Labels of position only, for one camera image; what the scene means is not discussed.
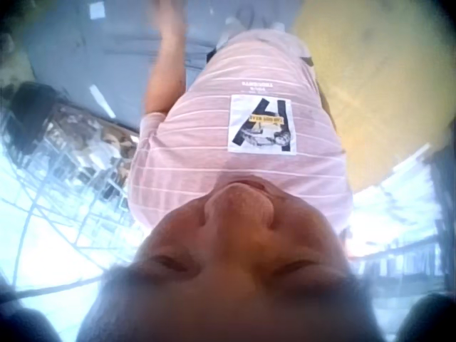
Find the pink striped shirt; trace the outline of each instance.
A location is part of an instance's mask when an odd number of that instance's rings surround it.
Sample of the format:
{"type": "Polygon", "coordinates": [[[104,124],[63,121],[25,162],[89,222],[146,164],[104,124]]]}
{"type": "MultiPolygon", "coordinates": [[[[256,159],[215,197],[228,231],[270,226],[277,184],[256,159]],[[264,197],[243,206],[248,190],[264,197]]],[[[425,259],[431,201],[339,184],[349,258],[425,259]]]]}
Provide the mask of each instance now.
{"type": "Polygon", "coordinates": [[[336,233],[346,228],[353,201],[345,152],[322,108],[314,69],[302,59],[308,57],[287,33],[242,33],[167,116],[145,116],[130,173],[135,218],[153,228],[224,177],[256,175],[319,209],[336,233]]]}

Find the closed eye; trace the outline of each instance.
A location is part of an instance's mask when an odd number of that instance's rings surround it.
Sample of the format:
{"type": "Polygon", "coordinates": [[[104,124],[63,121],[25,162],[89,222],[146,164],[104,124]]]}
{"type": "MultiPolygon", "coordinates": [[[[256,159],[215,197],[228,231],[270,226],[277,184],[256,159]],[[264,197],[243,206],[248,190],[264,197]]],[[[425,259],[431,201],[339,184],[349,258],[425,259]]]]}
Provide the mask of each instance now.
{"type": "Polygon", "coordinates": [[[275,270],[272,274],[273,277],[283,277],[283,276],[288,276],[296,271],[299,271],[305,267],[308,266],[313,266],[316,265],[317,263],[314,261],[309,261],[309,260],[299,260],[299,261],[294,261],[289,264],[286,264],[285,266],[282,266],[275,270]]]}
{"type": "Polygon", "coordinates": [[[152,260],[165,267],[166,269],[169,269],[170,271],[178,273],[184,273],[188,271],[188,268],[183,263],[178,262],[177,260],[166,255],[154,256],[152,260]]]}

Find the floor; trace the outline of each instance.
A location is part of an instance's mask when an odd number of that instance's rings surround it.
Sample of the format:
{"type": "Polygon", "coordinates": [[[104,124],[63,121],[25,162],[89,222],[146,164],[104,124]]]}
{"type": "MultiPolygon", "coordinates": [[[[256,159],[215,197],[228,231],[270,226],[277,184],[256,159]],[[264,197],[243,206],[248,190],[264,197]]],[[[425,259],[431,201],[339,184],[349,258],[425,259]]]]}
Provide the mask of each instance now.
{"type": "MultiPolygon", "coordinates": [[[[26,51],[41,82],[107,117],[89,91],[91,85],[96,85],[115,113],[114,121],[138,128],[148,71],[157,51],[158,36],[148,15],[150,2],[101,1],[104,17],[92,20],[90,5],[95,2],[54,1],[39,20],[26,28],[26,51]]],[[[187,55],[191,59],[187,84],[204,67],[205,54],[214,48],[228,16],[240,8],[253,9],[253,27],[281,21],[291,28],[301,3],[302,0],[189,0],[187,55]]]]}

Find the person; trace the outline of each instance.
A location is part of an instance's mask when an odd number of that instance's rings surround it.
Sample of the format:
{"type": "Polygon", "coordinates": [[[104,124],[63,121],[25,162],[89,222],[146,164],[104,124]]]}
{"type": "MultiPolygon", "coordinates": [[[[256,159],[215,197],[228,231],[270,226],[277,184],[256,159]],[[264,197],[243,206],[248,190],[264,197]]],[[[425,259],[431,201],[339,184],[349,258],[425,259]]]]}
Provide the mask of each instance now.
{"type": "Polygon", "coordinates": [[[151,233],[106,273],[78,341],[382,341],[338,238],[351,191],[307,48],[232,30],[185,93],[176,3],[157,8],[130,174],[151,233]]]}

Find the printed graphic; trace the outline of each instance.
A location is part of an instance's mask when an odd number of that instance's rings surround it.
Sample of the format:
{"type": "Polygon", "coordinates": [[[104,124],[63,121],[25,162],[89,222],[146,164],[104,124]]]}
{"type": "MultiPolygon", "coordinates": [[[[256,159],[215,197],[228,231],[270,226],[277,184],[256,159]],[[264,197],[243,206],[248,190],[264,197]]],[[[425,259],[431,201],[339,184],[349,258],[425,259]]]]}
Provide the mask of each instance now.
{"type": "Polygon", "coordinates": [[[228,151],[295,155],[296,131],[291,101],[261,95],[233,95],[228,151]]]}

